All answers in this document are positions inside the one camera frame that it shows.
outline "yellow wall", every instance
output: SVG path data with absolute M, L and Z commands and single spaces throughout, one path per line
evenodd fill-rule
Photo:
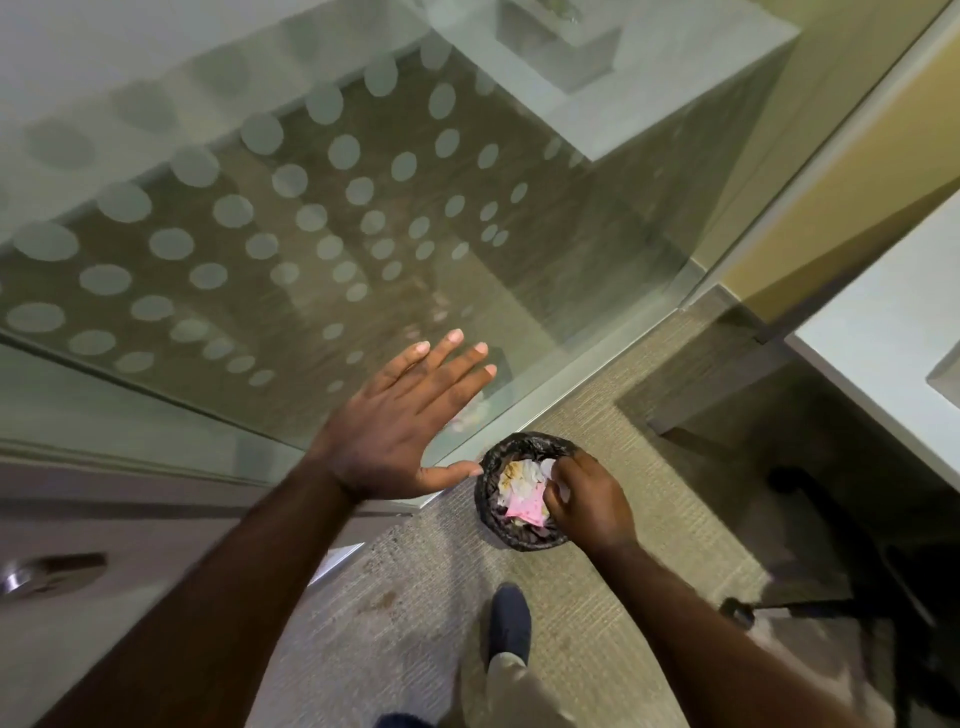
M 725 276 L 760 318 L 876 255 L 960 184 L 960 32 L 950 31 L 923 73 Z

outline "khaki pants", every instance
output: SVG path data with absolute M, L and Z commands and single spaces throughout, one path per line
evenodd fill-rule
M 494 655 L 487 670 L 491 728 L 572 728 L 573 716 L 523 661 L 509 652 Z

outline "black shoe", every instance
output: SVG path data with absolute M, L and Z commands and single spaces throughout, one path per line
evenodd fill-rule
M 523 592 L 516 584 L 501 584 L 490 605 L 487 665 L 501 652 L 510 652 L 528 665 L 532 637 L 533 621 Z
M 434 725 L 408 713 L 387 713 L 376 720 L 373 728 L 434 728 Z

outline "trash can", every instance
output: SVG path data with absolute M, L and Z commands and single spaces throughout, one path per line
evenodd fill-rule
M 553 519 L 547 519 L 543 528 L 531 523 L 517 524 L 507 518 L 507 507 L 500 505 L 498 484 L 507 464 L 515 460 L 559 459 L 572 456 L 577 446 L 562 437 L 542 432 L 515 432 L 487 450 L 480 466 L 483 474 L 477 478 L 473 490 L 480 521 L 504 544 L 516 551 L 541 551 L 565 544 L 566 536 Z

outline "left hand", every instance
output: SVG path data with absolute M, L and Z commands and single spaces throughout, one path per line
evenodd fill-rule
M 463 339 L 457 328 L 433 351 L 426 341 L 407 348 L 334 411 L 299 467 L 358 500 L 423 496 L 480 474 L 469 460 L 420 467 L 434 436 L 496 374 L 493 364 L 473 371 L 487 357 L 484 343 L 444 363 Z

